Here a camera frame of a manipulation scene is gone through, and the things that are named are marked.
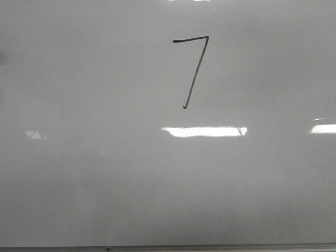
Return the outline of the white whiteboard with aluminium frame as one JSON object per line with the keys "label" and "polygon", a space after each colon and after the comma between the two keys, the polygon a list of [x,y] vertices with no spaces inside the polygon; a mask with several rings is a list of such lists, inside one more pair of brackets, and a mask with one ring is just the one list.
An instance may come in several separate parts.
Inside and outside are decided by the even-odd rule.
{"label": "white whiteboard with aluminium frame", "polygon": [[1,1],[1,246],[335,242],[335,1]]}

